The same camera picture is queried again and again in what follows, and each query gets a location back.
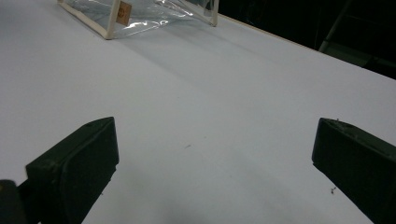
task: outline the plastic wrap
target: plastic wrap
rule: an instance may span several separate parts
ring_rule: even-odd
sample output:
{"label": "plastic wrap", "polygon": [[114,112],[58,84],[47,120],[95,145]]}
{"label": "plastic wrap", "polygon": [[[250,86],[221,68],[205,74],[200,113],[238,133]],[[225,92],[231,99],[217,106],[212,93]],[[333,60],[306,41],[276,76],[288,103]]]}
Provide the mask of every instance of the plastic wrap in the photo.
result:
{"label": "plastic wrap", "polygon": [[175,21],[217,25],[219,0],[59,0],[105,39],[160,28]]}

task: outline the small black mark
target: small black mark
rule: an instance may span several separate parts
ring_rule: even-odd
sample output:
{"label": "small black mark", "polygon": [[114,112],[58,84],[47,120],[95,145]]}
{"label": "small black mark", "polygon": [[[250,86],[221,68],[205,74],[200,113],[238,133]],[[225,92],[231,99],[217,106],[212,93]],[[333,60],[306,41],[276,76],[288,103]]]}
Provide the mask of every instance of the small black mark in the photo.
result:
{"label": "small black mark", "polygon": [[336,189],[337,189],[337,187],[334,187],[334,188],[331,189],[332,195],[334,195],[334,191],[335,191]]}

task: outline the clear plastic sheet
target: clear plastic sheet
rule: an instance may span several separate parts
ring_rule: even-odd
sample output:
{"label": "clear plastic sheet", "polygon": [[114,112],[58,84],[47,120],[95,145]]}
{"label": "clear plastic sheet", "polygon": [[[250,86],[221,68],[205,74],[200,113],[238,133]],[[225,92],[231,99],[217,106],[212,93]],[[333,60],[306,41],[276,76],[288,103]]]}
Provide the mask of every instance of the clear plastic sheet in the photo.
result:
{"label": "clear plastic sheet", "polygon": [[[216,26],[219,8],[219,0],[59,0],[59,3],[105,39],[145,32],[174,21],[199,20]],[[132,7],[126,25],[116,22],[120,4]]]}

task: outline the brown object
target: brown object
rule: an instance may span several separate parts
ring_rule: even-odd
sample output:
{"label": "brown object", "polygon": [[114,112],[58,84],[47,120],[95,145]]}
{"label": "brown object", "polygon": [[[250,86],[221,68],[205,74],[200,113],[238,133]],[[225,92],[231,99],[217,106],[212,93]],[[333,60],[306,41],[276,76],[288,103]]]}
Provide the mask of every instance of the brown object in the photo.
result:
{"label": "brown object", "polygon": [[127,26],[129,23],[129,17],[131,16],[131,10],[132,10],[131,5],[121,1],[116,22]]}

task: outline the white table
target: white table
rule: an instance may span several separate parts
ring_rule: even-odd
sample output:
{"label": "white table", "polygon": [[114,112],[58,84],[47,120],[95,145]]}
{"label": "white table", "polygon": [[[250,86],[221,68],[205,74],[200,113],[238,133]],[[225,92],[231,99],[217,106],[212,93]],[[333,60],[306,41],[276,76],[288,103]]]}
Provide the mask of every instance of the white table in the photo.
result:
{"label": "white table", "polygon": [[0,178],[116,119],[118,171],[84,223],[371,223],[311,153],[320,117],[396,145],[395,96],[395,80],[225,18],[105,41],[55,0],[0,1]]}

